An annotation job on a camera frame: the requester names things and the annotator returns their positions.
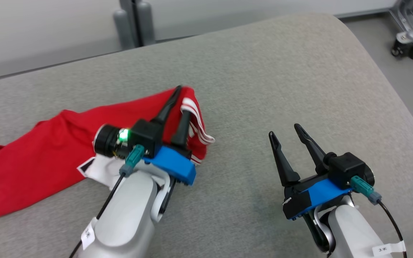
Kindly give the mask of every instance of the gray table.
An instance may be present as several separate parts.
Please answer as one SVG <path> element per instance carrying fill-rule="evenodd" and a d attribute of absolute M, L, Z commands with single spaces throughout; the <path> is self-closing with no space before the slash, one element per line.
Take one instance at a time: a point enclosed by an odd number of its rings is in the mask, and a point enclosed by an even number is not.
<path fill-rule="evenodd" d="M 323 257 L 302 220 L 287 221 L 267 134 L 303 178 L 314 165 L 293 124 L 327 152 L 353 152 L 413 257 L 413 118 L 358 40 L 329 15 L 263 21 L 0 80 L 0 144 L 62 109 L 84 111 L 180 83 L 198 97 L 217 142 L 193 187 L 178 187 L 149 256 Z M 108 195 L 86 179 L 0 218 L 0 257 L 67 257 Z M 354 196 L 385 242 L 385 213 Z"/>

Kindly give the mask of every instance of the green led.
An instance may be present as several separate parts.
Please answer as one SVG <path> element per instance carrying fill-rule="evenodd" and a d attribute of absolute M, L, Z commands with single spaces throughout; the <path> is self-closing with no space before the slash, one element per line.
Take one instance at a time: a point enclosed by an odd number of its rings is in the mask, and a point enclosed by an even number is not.
<path fill-rule="evenodd" d="M 122 129 L 119 132 L 119 141 L 120 142 L 127 142 L 127 139 L 130 137 L 130 130 L 129 129 Z"/>

